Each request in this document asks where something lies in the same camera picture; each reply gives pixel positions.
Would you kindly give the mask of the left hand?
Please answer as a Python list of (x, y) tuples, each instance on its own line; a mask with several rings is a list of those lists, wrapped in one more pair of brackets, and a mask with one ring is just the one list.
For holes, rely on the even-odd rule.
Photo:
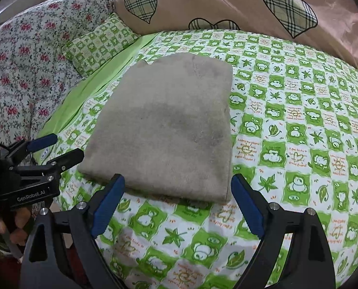
[(15, 211), (14, 215), (6, 217), (7, 223), (0, 217), (0, 234), (9, 233), (9, 239), (13, 244), (25, 246), (28, 238), (28, 233), (24, 227), (32, 217), (31, 211), (27, 207), (22, 207)]

